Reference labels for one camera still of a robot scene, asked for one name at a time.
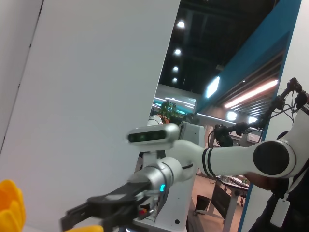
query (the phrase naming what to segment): white badge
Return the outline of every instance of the white badge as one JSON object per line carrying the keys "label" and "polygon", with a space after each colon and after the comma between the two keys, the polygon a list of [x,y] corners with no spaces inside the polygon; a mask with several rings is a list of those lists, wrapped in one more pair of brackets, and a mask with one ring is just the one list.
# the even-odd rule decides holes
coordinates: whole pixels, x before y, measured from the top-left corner
{"label": "white badge", "polygon": [[288,209],[290,207],[290,202],[284,199],[278,199],[276,208],[274,210],[274,213],[272,214],[270,223],[277,226],[281,227],[283,225],[285,216],[288,212]]}

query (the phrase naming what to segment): desk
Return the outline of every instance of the desk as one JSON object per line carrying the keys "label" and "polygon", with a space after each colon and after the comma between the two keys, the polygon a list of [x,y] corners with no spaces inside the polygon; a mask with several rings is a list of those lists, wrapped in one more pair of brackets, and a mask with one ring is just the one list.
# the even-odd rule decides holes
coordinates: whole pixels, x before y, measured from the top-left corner
{"label": "desk", "polygon": [[[223,181],[223,180],[220,179],[220,176],[217,176],[217,177],[218,177],[218,180],[216,181],[216,186],[221,189],[221,184],[223,184],[226,187],[228,187],[231,190],[231,192],[232,192],[231,193],[231,197],[229,199],[229,203],[228,203],[228,209],[227,209],[226,214],[225,214],[225,219],[223,217],[213,213],[214,209],[215,209],[215,206],[212,204],[213,198],[214,198],[214,194],[212,194],[212,199],[211,199],[211,203],[209,205],[208,210],[207,211],[196,210],[196,212],[203,213],[203,214],[215,217],[215,218],[224,219],[223,232],[229,232],[230,228],[231,228],[231,225],[232,225],[232,220],[233,220],[234,212],[236,210],[238,196],[241,195],[242,193],[245,194],[246,192],[248,192],[249,185],[243,184],[241,180],[239,180],[239,179],[237,179],[235,177],[233,178],[233,177],[229,177],[228,176],[230,179],[233,179],[234,181],[239,182],[239,184],[241,186],[237,185],[235,183]],[[220,212],[221,215],[223,214],[223,213],[221,213],[222,212],[222,207],[220,209],[217,208],[217,210]]]}

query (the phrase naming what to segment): floor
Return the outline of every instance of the floor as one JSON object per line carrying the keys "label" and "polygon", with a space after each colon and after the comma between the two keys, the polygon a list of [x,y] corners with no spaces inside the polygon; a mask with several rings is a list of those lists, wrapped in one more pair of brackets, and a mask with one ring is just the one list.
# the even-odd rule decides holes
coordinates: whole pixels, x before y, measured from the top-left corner
{"label": "floor", "polygon": [[[214,184],[211,184],[210,181],[213,183],[213,180],[209,180],[207,178],[201,177],[201,176],[196,176],[194,186],[193,186],[193,191],[192,191],[192,200],[194,204],[197,202],[197,195],[202,195],[208,198],[211,198],[212,192],[214,189]],[[232,226],[230,232],[237,232],[241,214],[243,207],[240,205],[240,197],[238,198],[238,203],[233,221],[232,221]],[[220,215],[219,212],[215,209],[214,211],[215,214]],[[208,215],[198,215],[200,222],[203,226],[204,232],[222,232],[223,229],[223,219],[211,217]]]}

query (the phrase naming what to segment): lanyard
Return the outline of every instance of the lanyard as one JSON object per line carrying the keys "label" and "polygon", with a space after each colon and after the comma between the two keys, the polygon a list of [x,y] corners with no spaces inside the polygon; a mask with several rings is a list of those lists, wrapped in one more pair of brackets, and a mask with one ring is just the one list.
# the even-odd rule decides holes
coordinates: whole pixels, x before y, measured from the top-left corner
{"label": "lanyard", "polygon": [[293,177],[289,178],[289,189],[284,194],[283,201],[285,201],[289,197],[289,193],[292,192],[296,188],[296,186],[299,184],[299,182],[304,178],[304,175],[305,175],[307,170],[308,170],[308,168],[305,171],[302,172],[302,174],[297,178],[297,180],[294,183],[292,183]]}

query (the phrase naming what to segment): blue wall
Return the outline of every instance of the blue wall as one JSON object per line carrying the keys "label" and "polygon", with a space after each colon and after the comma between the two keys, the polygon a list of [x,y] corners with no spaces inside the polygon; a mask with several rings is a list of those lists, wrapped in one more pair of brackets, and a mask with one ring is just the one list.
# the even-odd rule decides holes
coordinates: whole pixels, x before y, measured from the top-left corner
{"label": "blue wall", "polygon": [[206,92],[201,96],[197,112],[216,104],[220,96],[280,51],[286,48],[287,53],[300,3],[301,0],[280,0],[219,74],[218,90],[208,99]]}

